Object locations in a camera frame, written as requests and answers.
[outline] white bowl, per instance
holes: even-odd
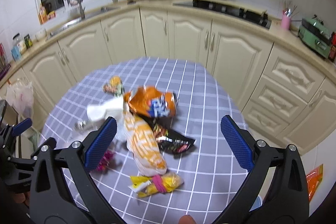
[[[47,30],[45,28],[41,29],[35,34],[35,36],[37,41],[41,41],[43,38],[47,36]]]

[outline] faucet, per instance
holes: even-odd
[[[84,14],[85,7],[84,8],[82,7],[82,0],[78,0],[78,2],[79,2],[79,9],[81,11],[81,18],[85,19],[85,14]]]

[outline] kitchen sink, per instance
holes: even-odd
[[[101,15],[101,14],[104,14],[106,12],[109,12],[109,11],[112,11],[112,10],[116,10],[116,9],[120,9],[120,7],[101,7],[100,10],[98,10],[98,11],[85,14],[85,18],[84,19],[82,19],[80,17],[76,18],[76,19],[73,19],[73,20],[67,22],[66,24],[62,25],[61,27],[59,27],[57,30],[55,30],[53,32],[50,32],[50,34],[47,37],[47,40],[50,39],[50,38],[52,38],[53,36],[55,36],[55,35],[63,32],[64,30],[72,27],[72,26],[77,25],[78,23],[80,23],[82,21],[85,21],[86,19],[98,16],[98,15]]]

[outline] metal screw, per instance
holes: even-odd
[[[289,149],[292,150],[292,151],[295,151],[296,150],[296,146],[293,145],[293,144],[290,144],[289,145]]]
[[[73,148],[78,148],[78,147],[81,146],[81,142],[79,142],[79,141],[75,141],[75,142],[72,143],[71,146],[72,146]]]
[[[45,151],[47,151],[48,150],[48,146],[47,145],[43,145],[42,147],[41,147],[41,151],[42,152],[45,152]]]
[[[257,141],[257,145],[260,146],[260,147],[265,147],[266,143],[263,140],[259,140],[259,141]]]

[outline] black snack wrapper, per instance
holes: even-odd
[[[195,139],[188,138],[170,128],[171,118],[149,118],[140,115],[153,130],[160,150],[173,155],[186,152],[194,146]]]

